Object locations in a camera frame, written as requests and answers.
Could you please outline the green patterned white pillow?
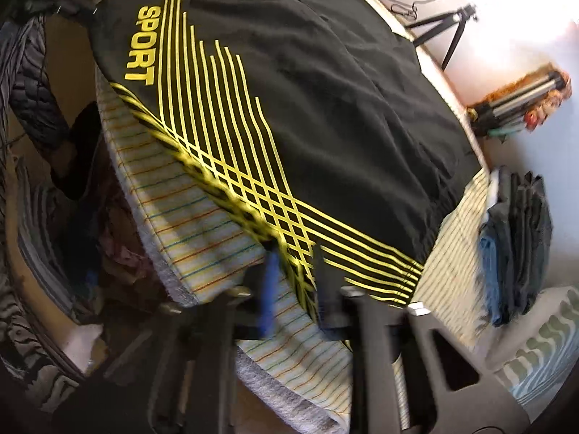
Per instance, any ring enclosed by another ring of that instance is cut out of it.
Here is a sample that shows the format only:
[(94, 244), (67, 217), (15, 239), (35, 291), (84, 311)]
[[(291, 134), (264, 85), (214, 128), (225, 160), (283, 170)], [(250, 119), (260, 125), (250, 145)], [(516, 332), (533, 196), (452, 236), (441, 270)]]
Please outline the green patterned white pillow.
[(499, 332), (487, 368), (529, 416), (535, 417), (578, 361), (578, 288), (542, 291), (525, 315)]

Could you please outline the black pants with yellow stripes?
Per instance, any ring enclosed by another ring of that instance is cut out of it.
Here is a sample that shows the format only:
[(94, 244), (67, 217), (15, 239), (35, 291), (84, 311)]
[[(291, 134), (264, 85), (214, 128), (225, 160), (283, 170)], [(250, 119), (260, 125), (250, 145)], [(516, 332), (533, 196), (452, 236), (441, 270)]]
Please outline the black pants with yellow stripes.
[(96, 62), (263, 244), (303, 308), (316, 257), (407, 304), (480, 165), (413, 44), (365, 0), (102, 0)]

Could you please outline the stack of folded dark clothes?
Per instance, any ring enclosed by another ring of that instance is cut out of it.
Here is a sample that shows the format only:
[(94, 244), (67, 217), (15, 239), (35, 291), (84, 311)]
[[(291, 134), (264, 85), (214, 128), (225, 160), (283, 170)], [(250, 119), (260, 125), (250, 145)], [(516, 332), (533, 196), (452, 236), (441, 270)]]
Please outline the stack of folded dark clothes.
[(547, 274), (553, 229), (543, 177), (505, 166), (491, 172), (479, 250), (493, 326), (508, 324), (535, 304)]

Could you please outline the striped yellow bed sheet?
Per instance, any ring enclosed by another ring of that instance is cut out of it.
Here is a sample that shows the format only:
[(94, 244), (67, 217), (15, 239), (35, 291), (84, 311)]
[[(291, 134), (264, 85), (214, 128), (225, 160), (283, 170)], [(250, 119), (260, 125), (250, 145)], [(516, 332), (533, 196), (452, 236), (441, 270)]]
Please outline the striped yellow bed sheet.
[[(130, 114), (104, 76), (96, 76), (97, 106), (117, 179), (138, 235), (170, 296), (189, 306), (237, 283), (263, 249), (197, 187), (182, 166)], [(441, 225), (415, 299), (425, 304), (465, 346), (474, 347), (487, 323), (478, 257), (478, 230), (488, 170), (466, 186)], [(323, 338), (286, 281), (277, 287), (274, 336), (245, 342), (240, 351), (281, 385), (322, 409), (323, 432), (349, 427), (350, 354)]]

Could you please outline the black tripod stand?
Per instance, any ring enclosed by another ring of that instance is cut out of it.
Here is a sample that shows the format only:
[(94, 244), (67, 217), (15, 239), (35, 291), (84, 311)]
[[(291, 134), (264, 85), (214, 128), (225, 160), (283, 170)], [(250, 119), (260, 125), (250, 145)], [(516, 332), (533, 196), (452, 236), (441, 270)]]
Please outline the black tripod stand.
[(477, 21), (478, 16), (476, 7), (474, 5), (468, 4), (455, 10), (454, 12), (441, 13), (421, 21), (411, 22), (410, 24), (405, 25), (404, 28), (411, 30), (417, 29), (421, 26), (430, 26), (430, 29), (426, 30), (425, 33), (422, 33), (414, 38), (413, 45), (415, 48), (425, 45), (427, 42), (438, 37), (448, 29), (451, 29), (452, 27), (455, 28), (455, 34), (453, 35), (451, 43), (449, 43), (448, 50), (444, 54), (444, 59), (441, 62), (441, 69), (444, 71), (451, 61), (451, 58), (455, 53), (455, 49), (463, 36), (466, 24), (470, 20)]

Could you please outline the dark quilted jacket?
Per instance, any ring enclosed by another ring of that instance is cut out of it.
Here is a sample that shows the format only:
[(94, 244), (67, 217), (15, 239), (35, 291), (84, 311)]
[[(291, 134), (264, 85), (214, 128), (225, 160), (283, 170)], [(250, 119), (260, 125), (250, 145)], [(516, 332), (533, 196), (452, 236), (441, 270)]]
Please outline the dark quilted jacket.
[(46, 69), (43, 16), (1, 27), (1, 140), (13, 112), (38, 153), (51, 157), (68, 136), (69, 126), (51, 90)]

